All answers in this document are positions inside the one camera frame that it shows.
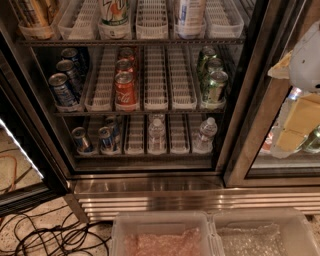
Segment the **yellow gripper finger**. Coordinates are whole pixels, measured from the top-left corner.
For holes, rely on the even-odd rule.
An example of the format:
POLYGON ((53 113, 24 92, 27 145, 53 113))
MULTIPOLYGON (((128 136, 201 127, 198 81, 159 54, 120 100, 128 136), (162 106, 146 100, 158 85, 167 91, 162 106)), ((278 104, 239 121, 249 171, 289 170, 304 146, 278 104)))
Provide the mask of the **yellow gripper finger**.
POLYGON ((284 152, 293 152, 320 124, 320 95, 309 93, 296 101, 286 100, 280 110, 279 124, 276 146, 284 152))
POLYGON ((292 52, 288 52, 277 64, 268 70, 267 75, 275 79, 288 79, 291 55, 292 52))

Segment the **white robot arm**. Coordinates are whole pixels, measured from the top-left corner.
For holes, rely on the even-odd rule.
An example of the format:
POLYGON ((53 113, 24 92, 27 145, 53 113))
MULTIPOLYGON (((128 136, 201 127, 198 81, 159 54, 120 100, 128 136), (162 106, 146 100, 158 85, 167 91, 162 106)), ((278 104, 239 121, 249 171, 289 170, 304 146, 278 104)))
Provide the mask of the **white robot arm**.
POLYGON ((314 22, 302 38, 268 76, 286 79, 304 95, 285 101, 280 110, 280 129, 274 133, 272 148, 293 153, 320 123, 320 21, 314 22))

